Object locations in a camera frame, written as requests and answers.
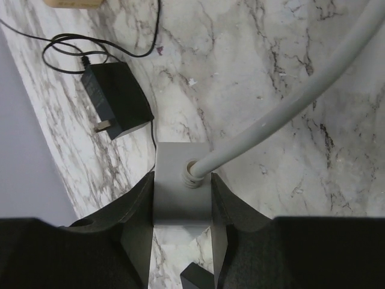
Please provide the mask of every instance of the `marble surface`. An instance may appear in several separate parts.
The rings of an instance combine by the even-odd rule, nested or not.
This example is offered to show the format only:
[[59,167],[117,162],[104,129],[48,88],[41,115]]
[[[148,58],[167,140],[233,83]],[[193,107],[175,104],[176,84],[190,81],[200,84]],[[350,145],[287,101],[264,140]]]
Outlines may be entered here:
[[[214,149],[319,69],[367,2],[163,0],[158,49],[145,59],[116,56],[129,63],[147,95],[159,141],[208,141]],[[0,2],[0,17],[26,33],[86,34],[136,53],[149,47],[155,11],[155,0],[106,0],[89,11],[54,10],[38,0]],[[79,77],[45,67],[44,43],[4,32],[77,215],[128,191],[154,162],[150,128],[113,142],[94,134],[96,113]],[[313,105],[219,169],[234,193],[269,217],[384,216],[384,51],[383,26]],[[49,60],[80,68],[55,53]],[[157,229],[151,288],[181,288],[179,273],[191,261],[212,270],[209,230],[190,244],[161,239]]]

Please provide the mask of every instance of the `brown object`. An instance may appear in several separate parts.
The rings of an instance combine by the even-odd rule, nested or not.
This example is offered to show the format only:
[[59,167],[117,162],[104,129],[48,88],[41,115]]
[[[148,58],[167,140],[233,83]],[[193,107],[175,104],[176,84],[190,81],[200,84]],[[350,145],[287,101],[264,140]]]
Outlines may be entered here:
[[103,0],[43,0],[53,8],[92,9],[101,5]]

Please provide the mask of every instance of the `cable strain relief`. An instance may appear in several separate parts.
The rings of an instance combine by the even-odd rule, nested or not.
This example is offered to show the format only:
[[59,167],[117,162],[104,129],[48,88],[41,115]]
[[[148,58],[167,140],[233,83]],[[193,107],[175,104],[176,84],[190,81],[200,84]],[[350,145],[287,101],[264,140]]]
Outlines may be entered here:
[[202,185],[205,177],[197,178],[196,176],[192,176],[190,174],[190,168],[197,162],[198,160],[188,160],[182,171],[182,180],[186,187],[188,188],[198,188]]
[[82,56],[81,60],[82,60],[84,69],[86,69],[88,65],[91,64],[90,59],[87,56]]

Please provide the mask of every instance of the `marble tabletop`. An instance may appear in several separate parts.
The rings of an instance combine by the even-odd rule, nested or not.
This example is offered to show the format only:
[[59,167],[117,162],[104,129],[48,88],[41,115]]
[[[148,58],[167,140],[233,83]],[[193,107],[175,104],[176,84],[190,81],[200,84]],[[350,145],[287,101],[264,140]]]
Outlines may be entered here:
[[[215,149],[300,85],[336,48],[368,0],[163,0],[157,49],[128,62],[156,118],[158,141]],[[136,53],[148,49],[155,0],[106,0],[97,10],[57,10],[4,0],[0,17],[26,33],[79,33]],[[4,28],[40,126],[79,217],[110,203],[152,167],[150,127],[110,141],[79,76],[48,69],[44,43]],[[89,43],[76,42],[82,48]],[[344,75],[265,142],[218,170],[240,198],[278,215],[385,215],[385,25]],[[49,54],[54,65],[78,60]],[[151,288],[181,288],[195,261],[212,271],[208,229],[165,244],[156,229]]]

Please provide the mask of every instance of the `power cord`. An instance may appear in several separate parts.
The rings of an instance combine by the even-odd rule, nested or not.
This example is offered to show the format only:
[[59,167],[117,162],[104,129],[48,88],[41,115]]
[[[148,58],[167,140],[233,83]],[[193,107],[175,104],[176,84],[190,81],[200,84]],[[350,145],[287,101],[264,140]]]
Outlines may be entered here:
[[[62,33],[62,34],[58,34],[58,35],[54,36],[52,39],[47,39],[44,37],[39,37],[39,36],[34,36],[34,35],[27,34],[27,33],[23,33],[23,32],[15,29],[15,28],[13,28],[9,24],[7,24],[1,18],[0,18],[0,24],[3,24],[9,30],[12,30],[13,32],[15,32],[18,35],[22,35],[22,36],[25,36],[25,37],[31,38],[31,39],[49,42],[44,47],[44,49],[42,51],[42,60],[43,60],[44,64],[47,65],[49,68],[53,69],[54,71],[57,71],[57,72],[61,72],[61,73],[65,73],[65,74],[71,74],[71,75],[80,75],[80,74],[83,74],[85,71],[84,70],[80,70],[80,71],[64,70],[64,69],[60,69],[60,68],[55,67],[55,66],[51,65],[50,63],[48,63],[47,59],[45,57],[47,50],[52,47],[56,51],[58,51],[59,53],[62,53],[65,55],[70,55],[70,56],[75,56],[75,57],[80,57],[84,68],[86,68],[88,65],[90,65],[90,60],[88,59],[89,55],[106,55],[106,59],[104,59],[103,63],[106,63],[110,57],[119,61],[119,62],[122,62],[119,58],[117,58],[113,54],[109,53],[106,46],[110,46],[112,48],[118,49],[119,51],[123,52],[124,54],[127,54],[130,57],[134,57],[134,58],[146,57],[153,52],[155,45],[156,45],[156,39],[158,37],[158,32],[159,32],[159,20],[160,20],[160,15],[161,15],[161,6],[162,6],[161,0],[158,0],[158,12],[156,14],[155,31],[154,31],[154,36],[153,36],[151,47],[146,53],[139,54],[139,55],[133,54],[133,53],[129,52],[128,50],[124,49],[123,47],[121,47],[121,46],[119,46],[119,45],[117,45],[111,41],[108,41],[108,40],[97,39],[94,37],[84,36],[84,35],[80,35],[80,34],[73,34],[73,33]],[[76,45],[66,43],[66,41],[70,41],[70,40],[88,40],[88,41],[91,41],[92,43],[98,45],[98,47],[101,48],[101,51],[84,52],[80,48],[78,48]],[[65,50],[62,50],[60,48],[57,48],[55,45],[67,46],[67,47],[73,48],[76,52],[65,51]],[[156,141],[155,141],[155,136],[154,136],[153,120],[151,121],[151,139],[152,139],[152,143],[154,145],[154,149],[156,151]],[[153,171],[154,168],[155,168],[155,164],[153,165],[153,167],[150,169],[149,172]]]

